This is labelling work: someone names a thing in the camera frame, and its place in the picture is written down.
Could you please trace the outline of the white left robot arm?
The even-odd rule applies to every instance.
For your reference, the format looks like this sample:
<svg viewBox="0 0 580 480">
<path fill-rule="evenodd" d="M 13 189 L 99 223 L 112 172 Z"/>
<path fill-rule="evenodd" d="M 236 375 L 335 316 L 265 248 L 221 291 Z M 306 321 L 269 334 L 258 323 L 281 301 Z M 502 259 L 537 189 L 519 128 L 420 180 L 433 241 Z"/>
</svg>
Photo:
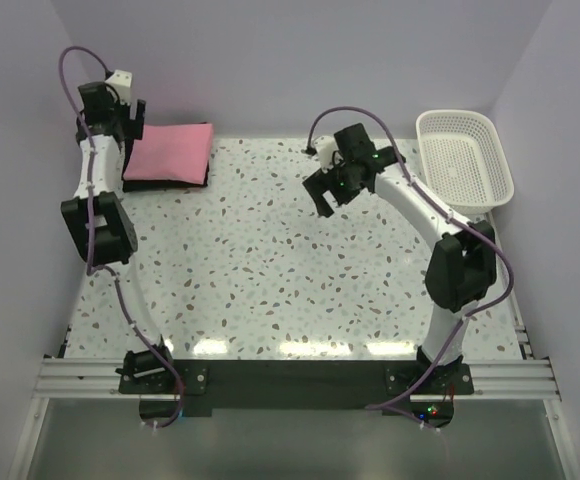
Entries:
<svg viewBox="0 0 580 480">
<path fill-rule="evenodd" d="M 135 262 L 138 237 L 117 194 L 121 169 L 143 137 L 145 102 L 139 100 L 132 115 L 121 88 L 110 80 L 81 85 L 78 91 L 81 176 L 73 196 L 61 203 L 61 214 L 87 273 L 111 275 L 121 318 L 136 338 L 117 373 L 126 382 L 143 380 L 153 391 L 166 392 L 176 383 L 177 368 L 147 308 Z"/>
</svg>

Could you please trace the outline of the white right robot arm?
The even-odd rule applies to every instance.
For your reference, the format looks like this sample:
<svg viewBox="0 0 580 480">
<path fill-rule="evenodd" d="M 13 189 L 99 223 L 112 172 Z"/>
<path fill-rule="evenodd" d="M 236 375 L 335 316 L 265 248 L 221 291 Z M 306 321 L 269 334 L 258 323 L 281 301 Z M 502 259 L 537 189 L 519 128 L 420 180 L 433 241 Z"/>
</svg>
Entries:
<svg viewBox="0 0 580 480">
<path fill-rule="evenodd" d="M 468 311 L 479 306 L 496 282 L 494 229 L 462 215 L 457 223 L 449 220 L 447 205 L 409 173 L 398 148 L 377 147 L 360 123 L 317 146 L 308 140 L 303 153 L 319 160 L 319 168 L 303 186 L 320 216 L 334 214 L 326 193 L 342 206 L 367 191 L 394 207 L 429 247 L 424 285 L 433 310 L 418 348 L 418 356 L 426 362 L 416 367 L 415 379 L 422 390 L 439 392 L 451 380 L 448 365 L 462 357 Z"/>
</svg>

